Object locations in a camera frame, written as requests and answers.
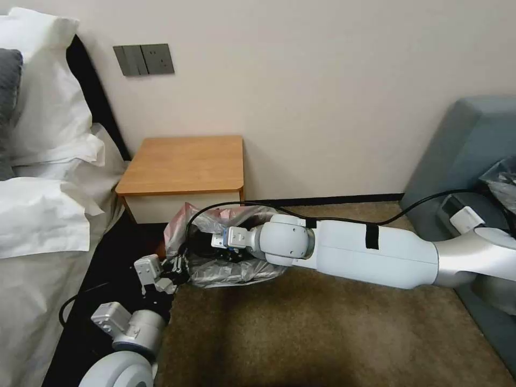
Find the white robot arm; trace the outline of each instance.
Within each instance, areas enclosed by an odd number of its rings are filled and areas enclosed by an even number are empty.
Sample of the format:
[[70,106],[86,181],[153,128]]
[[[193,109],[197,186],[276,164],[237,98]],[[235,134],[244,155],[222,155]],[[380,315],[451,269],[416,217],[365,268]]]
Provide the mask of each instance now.
[[212,245],[248,248],[273,264],[402,289],[454,288],[478,275],[516,281],[516,240],[497,228],[428,242],[411,231],[347,221],[322,220],[306,228],[304,219],[279,214],[250,231],[230,227],[214,235]]
[[[515,288],[506,285],[516,281],[516,240],[496,228],[463,231],[455,239],[428,242],[407,230],[335,220],[307,227],[304,219],[277,214],[251,230],[229,227],[213,235],[211,244],[249,249],[273,264],[395,288],[425,284],[452,288],[477,282],[477,291],[485,291],[492,304],[515,314]],[[142,285],[175,292],[176,286],[162,278],[156,255],[143,257],[134,266]],[[92,320],[121,351],[99,360],[80,387],[151,387],[155,376],[151,363],[165,327],[162,318],[149,310],[131,315],[120,304],[109,303],[101,305]]]

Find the nightstand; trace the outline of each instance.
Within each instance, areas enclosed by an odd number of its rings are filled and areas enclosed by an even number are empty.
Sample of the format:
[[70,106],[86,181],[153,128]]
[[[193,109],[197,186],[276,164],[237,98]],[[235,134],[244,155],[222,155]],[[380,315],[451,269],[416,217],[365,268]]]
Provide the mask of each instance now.
[[116,188],[137,223],[165,223],[185,202],[243,200],[241,136],[145,139]]

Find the black headboard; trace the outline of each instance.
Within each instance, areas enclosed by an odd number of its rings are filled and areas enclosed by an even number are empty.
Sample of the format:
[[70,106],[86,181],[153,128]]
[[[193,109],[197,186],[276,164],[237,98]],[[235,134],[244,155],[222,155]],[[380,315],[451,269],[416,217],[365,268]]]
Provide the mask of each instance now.
[[93,122],[102,124],[106,128],[120,150],[123,159],[130,160],[131,156],[114,119],[104,88],[86,48],[77,35],[66,50],[66,60],[71,72],[81,85],[84,98],[93,116]]

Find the floor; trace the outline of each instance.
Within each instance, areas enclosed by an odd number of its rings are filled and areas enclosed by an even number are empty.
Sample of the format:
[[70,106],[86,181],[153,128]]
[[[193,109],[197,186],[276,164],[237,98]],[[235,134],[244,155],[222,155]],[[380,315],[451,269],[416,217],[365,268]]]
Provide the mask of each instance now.
[[[294,207],[386,219],[396,203]],[[393,224],[410,228],[406,219]],[[453,290],[391,289],[291,268],[239,288],[184,286],[157,378],[190,386],[515,386]]]

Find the black wire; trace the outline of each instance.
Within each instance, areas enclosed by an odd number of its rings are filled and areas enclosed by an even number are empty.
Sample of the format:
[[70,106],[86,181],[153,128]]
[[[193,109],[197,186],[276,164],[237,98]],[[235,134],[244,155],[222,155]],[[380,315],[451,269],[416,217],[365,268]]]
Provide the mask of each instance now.
[[75,299],[77,299],[78,297],[82,296],[83,294],[85,293],[88,293],[92,290],[95,290],[95,289],[98,289],[98,288],[101,288],[103,286],[106,286],[108,285],[110,282],[104,282],[104,283],[101,283],[100,285],[97,285],[97,286],[94,286],[93,288],[89,288],[89,289],[86,289],[86,290],[83,290],[79,293],[77,293],[76,295],[68,298],[64,304],[61,306],[61,308],[59,309],[59,323],[61,324],[61,326],[64,328],[65,325],[66,325],[66,321],[65,321],[65,318],[64,318],[64,313],[65,313],[65,309],[66,307],[71,303],[73,302]]
[[[275,209],[277,211],[281,211],[281,212],[284,212],[284,213],[286,213],[288,215],[292,215],[292,216],[295,216],[295,217],[298,217],[298,218],[301,218],[301,219],[305,219],[305,220],[316,220],[316,221],[317,220],[336,220],[336,221],[346,221],[346,222],[350,222],[350,223],[359,223],[359,224],[375,225],[375,226],[384,226],[386,224],[392,223],[395,220],[401,218],[402,216],[406,215],[407,213],[412,211],[417,206],[419,206],[419,205],[421,205],[421,204],[423,204],[423,203],[425,203],[425,202],[427,202],[429,200],[433,200],[433,199],[436,199],[436,198],[441,197],[441,196],[448,196],[448,195],[453,195],[453,194],[478,194],[478,195],[482,195],[482,196],[492,200],[492,198],[488,195],[488,192],[486,192],[486,191],[472,190],[472,189],[447,190],[447,191],[435,193],[435,194],[427,196],[427,197],[425,197],[425,198],[423,198],[421,200],[418,200],[417,202],[411,204],[410,206],[408,206],[406,209],[404,209],[400,213],[398,213],[395,216],[393,216],[392,218],[389,218],[389,219],[383,220],[383,221],[377,221],[377,222],[370,222],[370,221],[357,220],[357,219],[348,219],[348,218],[339,218],[339,217],[317,217],[317,218],[306,217],[306,216],[297,214],[297,213],[295,213],[293,211],[287,210],[287,209],[285,209],[283,207],[269,205],[269,204],[264,204],[264,203],[259,203],[259,202],[252,202],[252,201],[249,201],[249,200],[234,201],[234,202],[223,202],[223,203],[217,203],[217,204],[213,204],[213,205],[210,205],[208,207],[205,207],[205,208],[199,210],[196,214],[194,214],[190,218],[190,220],[187,223],[186,230],[185,230],[186,231],[186,233],[185,233],[185,247],[186,248],[188,247],[189,236],[190,236],[190,233],[189,233],[190,232],[190,227],[193,224],[194,220],[199,215],[201,215],[203,212],[206,212],[206,211],[211,210],[211,209],[216,208],[216,207],[225,206],[225,205],[233,205],[233,204],[259,205],[259,206],[264,206],[264,207],[270,207],[270,208],[273,208],[273,209]],[[509,227],[509,231],[510,231],[511,236],[516,239],[516,226],[514,225],[513,219],[511,218],[512,214],[509,213],[509,211],[500,202],[498,202],[497,200],[494,200],[494,203],[501,210],[501,212],[502,212],[502,214],[503,214],[503,216],[505,218],[505,221],[507,222],[507,225]]]

